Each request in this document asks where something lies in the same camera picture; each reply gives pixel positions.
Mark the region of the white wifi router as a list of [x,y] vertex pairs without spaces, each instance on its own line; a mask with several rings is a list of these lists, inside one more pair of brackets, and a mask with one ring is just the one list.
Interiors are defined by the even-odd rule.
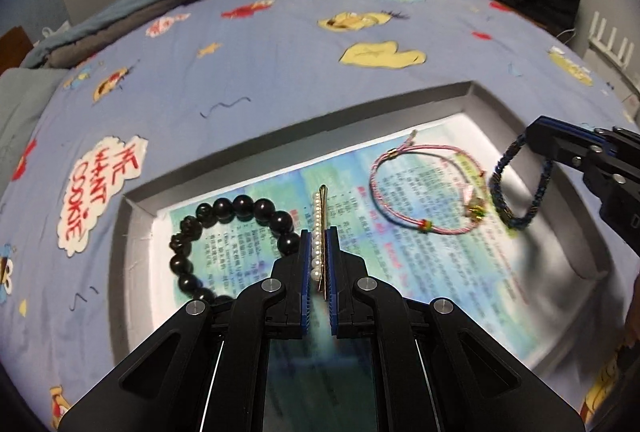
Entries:
[[634,84],[636,76],[631,74],[629,65],[634,56],[636,45],[626,36],[618,36],[616,26],[608,24],[608,20],[599,11],[594,11],[588,29],[588,48],[586,58],[597,56],[602,62],[611,66],[620,76]]

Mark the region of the grey shallow cardboard tray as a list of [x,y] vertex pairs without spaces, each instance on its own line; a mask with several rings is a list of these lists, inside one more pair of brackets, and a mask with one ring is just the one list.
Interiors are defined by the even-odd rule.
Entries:
[[574,184],[555,169],[524,232],[488,212],[473,232],[426,236],[382,214],[370,194],[381,153],[416,149],[378,173],[388,202],[439,225],[462,219],[526,121],[475,82],[405,93],[345,109],[202,158],[128,193],[116,220],[108,314],[122,358],[182,303],[169,236],[199,203],[268,197],[297,230],[337,227],[342,246],[405,296],[454,300],[527,366],[546,372],[570,351],[579,322],[612,267],[611,253]]

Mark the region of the printed paper sheet in tray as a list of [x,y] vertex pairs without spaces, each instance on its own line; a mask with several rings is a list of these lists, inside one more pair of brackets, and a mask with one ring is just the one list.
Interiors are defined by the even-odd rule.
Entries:
[[361,122],[168,189],[151,227],[152,322],[166,321],[184,300],[167,243],[198,204],[264,197],[288,211],[297,230],[308,230],[314,193],[325,184],[329,223],[371,275],[410,299],[451,299],[523,363],[541,368],[572,339],[597,284],[597,257],[557,186],[525,231],[508,229],[493,210],[465,230],[465,200],[513,137],[498,119],[467,111],[416,129]]

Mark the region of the blue Sesame Street bedsheet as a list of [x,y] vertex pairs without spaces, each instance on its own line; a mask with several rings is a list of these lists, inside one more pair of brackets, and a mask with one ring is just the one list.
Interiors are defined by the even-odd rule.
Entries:
[[[1,194],[1,364],[36,423],[54,429],[120,360],[108,295],[128,193],[258,137],[459,82],[526,125],[630,126],[573,51],[492,0],[198,0],[66,70]],[[638,260],[580,175],[558,169],[612,258],[577,341],[537,371],[578,403],[623,324]]]

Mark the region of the grey blue pillow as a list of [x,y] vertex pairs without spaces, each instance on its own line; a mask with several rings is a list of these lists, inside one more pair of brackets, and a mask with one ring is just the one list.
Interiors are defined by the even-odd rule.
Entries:
[[1,75],[0,159],[4,193],[43,110],[66,70],[9,68]]

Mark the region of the white plastic bag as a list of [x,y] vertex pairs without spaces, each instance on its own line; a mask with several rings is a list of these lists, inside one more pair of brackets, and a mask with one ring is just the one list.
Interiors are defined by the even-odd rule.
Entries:
[[41,29],[41,35],[43,36],[43,38],[49,38],[49,37],[52,37],[54,35],[65,33],[71,27],[72,26],[70,25],[70,21],[65,21],[57,29],[53,29],[51,27],[43,27],[43,29]]

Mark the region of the wooden headboard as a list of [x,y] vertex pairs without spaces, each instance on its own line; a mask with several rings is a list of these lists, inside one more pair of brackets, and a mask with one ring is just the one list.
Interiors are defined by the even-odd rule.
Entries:
[[19,67],[34,46],[22,26],[14,26],[0,37],[0,74]]

